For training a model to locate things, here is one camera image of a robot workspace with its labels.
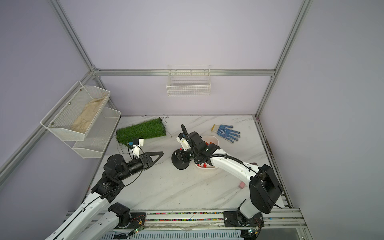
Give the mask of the black round screw base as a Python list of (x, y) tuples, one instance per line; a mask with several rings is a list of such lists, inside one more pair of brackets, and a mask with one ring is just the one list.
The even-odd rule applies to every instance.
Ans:
[(178, 149), (175, 150), (172, 155), (172, 163), (178, 170), (185, 170), (191, 160), (193, 160), (193, 157), (190, 149), (186, 151), (184, 149)]

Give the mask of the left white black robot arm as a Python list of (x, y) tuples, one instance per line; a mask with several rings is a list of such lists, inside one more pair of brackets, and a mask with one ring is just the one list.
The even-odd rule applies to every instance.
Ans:
[(117, 226), (128, 227), (133, 218), (130, 209), (113, 203), (127, 185), (123, 180), (153, 167), (163, 152), (143, 153), (126, 162), (121, 154), (107, 159), (102, 178), (83, 203), (58, 227), (48, 240), (99, 240)]

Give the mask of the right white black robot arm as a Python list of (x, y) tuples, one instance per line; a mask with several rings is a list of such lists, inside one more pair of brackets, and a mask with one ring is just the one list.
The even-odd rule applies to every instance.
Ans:
[(225, 152), (214, 143), (207, 143), (196, 132), (180, 133), (177, 137), (181, 148), (172, 155), (172, 163), (178, 170), (185, 170), (191, 162), (197, 165), (207, 164), (226, 171), (238, 178), (250, 191), (235, 211), (225, 211), (227, 227), (262, 226), (262, 215), (269, 214), (283, 192), (282, 185), (268, 166), (258, 166), (243, 162)]

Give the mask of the white plastic tray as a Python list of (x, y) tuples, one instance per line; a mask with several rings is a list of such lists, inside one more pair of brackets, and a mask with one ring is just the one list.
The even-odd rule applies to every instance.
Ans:
[[(219, 140), (217, 137), (212, 136), (212, 135), (203, 135), (202, 139), (206, 142), (206, 145), (208, 146), (209, 144), (215, 144), (219, 145)], [(203, 164), (196, 164), (196, 168), (200, 170), (215, 170), (217, 167), (211, 166), (208, 163), (203, 163)]]

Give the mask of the green artificial grass mat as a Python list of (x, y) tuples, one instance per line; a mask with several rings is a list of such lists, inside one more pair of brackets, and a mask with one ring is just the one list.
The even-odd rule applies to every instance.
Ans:
[(134, 139), (146, 140), (165, 137), (166, 135), (167, 130), (161, 118), (144, 121), (116, 131), (117, 142), (126, 146), (132, 143)]

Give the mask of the blue dotted work glove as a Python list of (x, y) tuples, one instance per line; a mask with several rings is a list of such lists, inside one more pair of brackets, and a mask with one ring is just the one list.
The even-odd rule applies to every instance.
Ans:
[(213, 125), (211, 132), (216, 133), (219, 137), (233, 144), (241, 137), (240, 132), (235, 131), (233, 128), (234, 126), (230, 125)]

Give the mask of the lower white mesh shelf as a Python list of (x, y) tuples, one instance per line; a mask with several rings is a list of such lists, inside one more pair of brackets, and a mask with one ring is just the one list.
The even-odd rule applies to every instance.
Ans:
[(105, 107), (85, 140), (76, 142), (73, 151), (83, 159), (102, 158), (121, 118), (121, 112)]

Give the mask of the white mesh shelf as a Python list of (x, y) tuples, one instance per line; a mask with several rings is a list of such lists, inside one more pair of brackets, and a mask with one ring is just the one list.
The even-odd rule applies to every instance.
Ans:
[[(92, 99), (102, 97), (106, 97), (106, 99), (86, 133), (82, 134), (72, 131), (71, 125), (81, 114), (85, 105)], [(106, 106), (109, 98), (110, 91), (96, 86), (85, 86), (81, 82), (77, 82), (67, 92), (67, 95), (62, 97), (63, 102), (57, 103), (54, 108), (46, 114), (41, 120), (41, 125), (63, 142), (82, 142), (85, 140), (91, 127), (95, 124), (96, 119)]]
[(105, 107), (85, 140), (76, 142), (73, 151), (83, 159), (102, 158), (121, 118), (121, 112)]

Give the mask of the beige cloth glove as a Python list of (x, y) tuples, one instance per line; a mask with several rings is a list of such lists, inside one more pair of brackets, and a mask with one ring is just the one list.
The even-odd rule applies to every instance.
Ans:
[(95, 118), (97, 112), (104, 103), (106, 97), (92, 99), (88, 102), (81, 114), (76, 118), (74, 123), (71, 125), (71, 130), (85, 134), (88, 128), (90, 127), (93, 119)]

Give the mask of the upper white mesh shelf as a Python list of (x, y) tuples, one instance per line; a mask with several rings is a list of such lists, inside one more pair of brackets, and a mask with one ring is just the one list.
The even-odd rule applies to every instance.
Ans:
[[(82, 134), (72, 131), (71, 125), (81, 114), (85, 105), (92, 99), (102, 97), (106, 97), (106, 99), (86, 133)], [(41, 125), (63, 142), (82, 142), (85, 140), (91, 127), (95, 124), (96, 119), (106, 106), (109, 98), (110, 91), (96, 86), (85, 86), (81, 82), (77, 82), (67, 92), (67, 95), (62, 97), (63, 102), (57, 103), (54, 108), (46, 114), (41, 120)]]

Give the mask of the aluminium mounting rail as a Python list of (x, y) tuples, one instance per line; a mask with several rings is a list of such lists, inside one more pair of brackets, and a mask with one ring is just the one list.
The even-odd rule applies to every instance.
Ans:
[(263, 218), (253, 221), (246, 227), (230, 227), (225, 210), (185, 210), (185, 211), (135, 211), (131, 210), (133, 217), (146, 215), (145, 230), (218, 230), (218, 229), (250, 229), (262, 223), (262, 229), (307, 229), (308, 226), (299, 209), (272, 209)]

